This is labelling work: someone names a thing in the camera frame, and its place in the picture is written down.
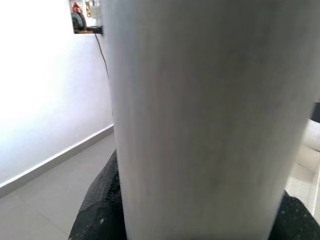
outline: white wall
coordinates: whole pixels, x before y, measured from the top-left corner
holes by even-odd
[[[95,36],[73,34],[68,0],[52,3],[0,16],[0,184],[113,122]]]

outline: white cylinder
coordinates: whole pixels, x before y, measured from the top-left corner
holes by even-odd
[[[128,240],[266,240],[320,89],[320,1],[103,7]]]

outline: baseboard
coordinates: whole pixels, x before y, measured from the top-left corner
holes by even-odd
[[[40,175],[46,173],[50,169],[56,167],[62,162],[70,159],[74,155],[80,153],[81,151],[87,149],[91,145],[99,142],[108,135],[114,132],[114,125],[111,124],[94,134],[86,137],[80,142],[66,148],[65,150],[57,153],[56,155],[44,160],[43,162],[33,166],[32,168],[20,173],[19,175],[12,177],[11,179],[0,184],[0,198],[13,192],[14,190],[22,187],[33,179],[39,177]]]

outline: tile floor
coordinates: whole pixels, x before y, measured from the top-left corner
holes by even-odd
[[[1,198],[1,239],[67,240],[89,185],[114,149],[112,134]]]

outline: electrical cable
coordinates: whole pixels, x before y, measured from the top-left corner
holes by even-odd
[[[97,37],[97,34],[95,33],[94,36],[95,36],[96,41],[98,42],[99,49],[100,49],[100,53],[101,53],[102,59],[103,59],[103,61],[104,61],[106,74],[107,74],[107,76],[108,76],[108,78],[109,78],[109,72],[108,72],[107,62],[106,62],[104,53],[102,52],[101,45],[100,45],[99,39],[98,39],[98,37]]]

